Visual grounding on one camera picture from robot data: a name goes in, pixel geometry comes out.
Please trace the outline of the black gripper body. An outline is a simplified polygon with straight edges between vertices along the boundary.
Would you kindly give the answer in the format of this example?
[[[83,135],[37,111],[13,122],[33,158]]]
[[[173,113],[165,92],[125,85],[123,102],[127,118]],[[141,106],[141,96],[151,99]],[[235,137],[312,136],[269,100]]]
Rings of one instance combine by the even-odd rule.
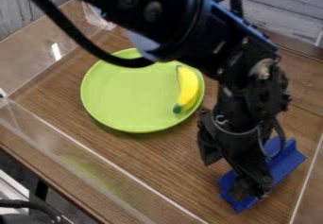
[[[287,143],[286,133],[278,119],[271,117],[246,131],[234,131],[222,114],[214,114],[213,110],[203,109],[198,125],[199,130],[205,129],[217,140],[222,158],[234,170],[263,187],[269,187],[271,178],[266,160],[278,158]],[[269,153],[266,146],[274,130],[279,137],[279,148],[274,153]]]

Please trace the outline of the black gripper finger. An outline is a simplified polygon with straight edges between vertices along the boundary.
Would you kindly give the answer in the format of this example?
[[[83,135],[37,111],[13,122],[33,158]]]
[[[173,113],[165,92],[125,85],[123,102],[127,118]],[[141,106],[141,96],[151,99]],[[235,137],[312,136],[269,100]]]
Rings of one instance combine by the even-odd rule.
[[[230,196],[238,202],[243,202],[249,197],[263,198],[267,193],[269,189],[247,177],[237,177],[229,191]]]
[[[198,132],[198,148],[201,159],[206,166],[221,160],[222,154],[219,151],[219,144],[205,129]]]

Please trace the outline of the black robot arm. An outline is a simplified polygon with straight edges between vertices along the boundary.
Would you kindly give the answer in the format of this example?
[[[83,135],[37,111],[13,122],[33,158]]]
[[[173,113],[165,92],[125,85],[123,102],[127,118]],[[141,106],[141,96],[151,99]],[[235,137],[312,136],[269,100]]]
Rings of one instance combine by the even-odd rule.
[[[129,68],[181,60],[218,81],[218,103],[199,118],[201,157],[207,164],[226,160],[237,171],[234,199],[263,198],[277,182],[266,142],[286,134],[278,115],[289,108],[289,78],[275,43],[243,18],[243,0],[82,0],[130,31],[135,60],[103,51],[51,0],[33,1],[98,58]]]

